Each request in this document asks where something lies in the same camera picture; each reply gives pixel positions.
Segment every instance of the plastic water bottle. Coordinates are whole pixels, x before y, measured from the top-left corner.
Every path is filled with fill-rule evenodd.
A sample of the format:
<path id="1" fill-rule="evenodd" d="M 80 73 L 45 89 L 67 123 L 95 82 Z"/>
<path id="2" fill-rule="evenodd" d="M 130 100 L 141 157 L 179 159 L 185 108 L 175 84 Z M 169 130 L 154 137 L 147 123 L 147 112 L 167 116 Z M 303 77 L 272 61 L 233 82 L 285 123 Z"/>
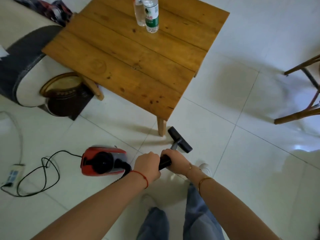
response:
<path id="1" fill-rule="evenodd" d="M 146 30 L 155 33 L 159 29 L 158 0 L 142 0 L 146 15 Z"/>
<path id="2" fill-rule="evenodd" d="M 142 0 L 133 0 L 133 7 L 138 25 L 146 26 L 146 17 L 144 15 L 144 6 Z"/>

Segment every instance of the wooden chair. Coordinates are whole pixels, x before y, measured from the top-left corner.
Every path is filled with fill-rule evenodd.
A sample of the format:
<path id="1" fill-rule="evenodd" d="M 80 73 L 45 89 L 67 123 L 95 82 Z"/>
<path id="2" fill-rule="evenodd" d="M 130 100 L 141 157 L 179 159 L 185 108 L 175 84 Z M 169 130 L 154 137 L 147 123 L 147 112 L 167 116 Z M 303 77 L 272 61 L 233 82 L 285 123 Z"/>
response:
<path id="1" fill-rule="evenodd" d="M 307 66 L 312 65 L 318 61 L 320 61 L 320 55 L 315 56 L 315 57 L 311 58 L 310 60 L 307 60 L 306 62 L 303 62 L 300 65 L 297 65 L 296 67 L 294 67 L 284 73 L 284 75 L 288 76 L 290 73 L 293 73 L 298 70 L 302 70 L 305 73 L 305 75 L 309 78 L 311 83 L 315 86 L 315 88 L 317 88 L 317 92 L 315 93 L 312 101 L 310 102 L 308 107 L 306 107 L 306 109 L 304 109 L 300 112 L 285 116 L 285 117 L 275 119 L 274 120 L 275 125 L 287 123 L 287 122 L 294 121 L 294 120 L 299 120 L 299 119 L 313 116 L 313 115 L 320 115 L 320 102 L 318 104 L 313 105 L 314 102 L 316 101 L 316 99 L 318 98 L 319 93 L 320 93 L 319 84 L 314 79 L 314 77 L 311 75 L 311 73 L 306 69 Z"/>

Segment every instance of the hand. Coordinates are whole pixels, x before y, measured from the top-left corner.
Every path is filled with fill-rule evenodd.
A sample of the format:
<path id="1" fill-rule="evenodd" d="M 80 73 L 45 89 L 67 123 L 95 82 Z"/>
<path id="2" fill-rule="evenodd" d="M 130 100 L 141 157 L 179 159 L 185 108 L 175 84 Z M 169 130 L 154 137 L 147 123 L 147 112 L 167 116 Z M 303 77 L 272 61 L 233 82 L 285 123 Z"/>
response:
<path id="1" fill-rule="evenodd" d="M 161 176 L 161 173 L 159 172 L 159 163 L 159 155 L 149 152 L 148 154 L 138 156 L 134 164 L 134 170 L 146 176 L 149 184 L 151 184 Z"/>
<path id="2" fill-rule="evenodd" d="M 187 172 L 190 169 L 190 162 L 177 150 L 165 149 L 162 151 L 162 155 L 168 155 L 171 158 L 171 165 L 167 167 L 171 172 L 176 174 L 182 174 L 187 176 Z"/>

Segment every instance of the bottle label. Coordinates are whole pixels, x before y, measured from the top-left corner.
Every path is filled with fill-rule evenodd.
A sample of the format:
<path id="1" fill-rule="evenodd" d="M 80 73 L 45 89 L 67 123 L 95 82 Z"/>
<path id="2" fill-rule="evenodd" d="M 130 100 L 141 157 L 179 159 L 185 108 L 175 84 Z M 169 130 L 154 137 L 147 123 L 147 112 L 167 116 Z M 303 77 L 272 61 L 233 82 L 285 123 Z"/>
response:
<path id="1" fill-rule="evenodd" d="M 153 7 L 144 6 L 146 14 L 146 25 L 150 28 L 157 27 L 159 24 L 159 4 Z"/>
<path id="2" fill-rule="evenodd" d="M 137 6 L 142 5 L 142 0 L 133 0 Z"/>

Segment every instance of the vacuum handle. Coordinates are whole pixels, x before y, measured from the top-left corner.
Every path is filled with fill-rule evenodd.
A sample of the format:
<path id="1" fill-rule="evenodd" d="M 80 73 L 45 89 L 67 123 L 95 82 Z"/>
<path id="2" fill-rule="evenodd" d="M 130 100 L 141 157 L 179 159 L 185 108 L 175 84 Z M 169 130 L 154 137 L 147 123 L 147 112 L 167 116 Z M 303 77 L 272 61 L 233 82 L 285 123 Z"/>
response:
<path id="1" fill-rule="evenodd" d="M 159 171 L 171 165 L 171 158 L 168 155 L 160 157 Z"/>

